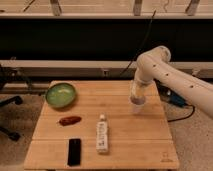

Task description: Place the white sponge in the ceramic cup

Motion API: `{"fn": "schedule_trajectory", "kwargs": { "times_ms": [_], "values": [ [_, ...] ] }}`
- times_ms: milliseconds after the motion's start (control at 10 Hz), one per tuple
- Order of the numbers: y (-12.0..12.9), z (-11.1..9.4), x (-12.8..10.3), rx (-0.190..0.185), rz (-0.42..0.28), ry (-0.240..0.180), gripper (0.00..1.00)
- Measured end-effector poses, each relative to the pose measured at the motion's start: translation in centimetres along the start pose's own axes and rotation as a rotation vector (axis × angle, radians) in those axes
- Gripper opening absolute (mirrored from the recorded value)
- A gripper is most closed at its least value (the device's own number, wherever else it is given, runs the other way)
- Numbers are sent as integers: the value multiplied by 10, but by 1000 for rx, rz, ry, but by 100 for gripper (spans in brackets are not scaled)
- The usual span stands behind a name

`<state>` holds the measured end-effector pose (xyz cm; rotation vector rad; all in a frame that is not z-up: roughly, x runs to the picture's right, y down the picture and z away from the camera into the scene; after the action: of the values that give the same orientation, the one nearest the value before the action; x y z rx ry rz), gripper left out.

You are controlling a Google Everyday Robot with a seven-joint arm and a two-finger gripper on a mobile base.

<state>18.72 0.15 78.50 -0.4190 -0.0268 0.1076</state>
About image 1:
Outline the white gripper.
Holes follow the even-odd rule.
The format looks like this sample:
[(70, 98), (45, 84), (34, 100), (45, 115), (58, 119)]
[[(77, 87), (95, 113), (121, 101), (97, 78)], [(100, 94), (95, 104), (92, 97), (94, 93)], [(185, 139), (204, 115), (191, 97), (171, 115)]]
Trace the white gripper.
[(146, 102), (145, 87), (134, 80), (130, 84), (130, 102), (133, 114), (140, 114)]

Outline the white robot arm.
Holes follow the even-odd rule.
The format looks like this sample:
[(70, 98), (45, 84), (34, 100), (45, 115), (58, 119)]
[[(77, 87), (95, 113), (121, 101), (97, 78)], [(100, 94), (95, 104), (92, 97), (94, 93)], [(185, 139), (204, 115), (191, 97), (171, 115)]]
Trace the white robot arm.
[(213, 119), (213, 84), (171, 67), (170, 59), (170, 50), (165, 46), (157, 46), (137, 57), (130, 88), (131, 102), (144, 104), (145, 89), (156, 79)]

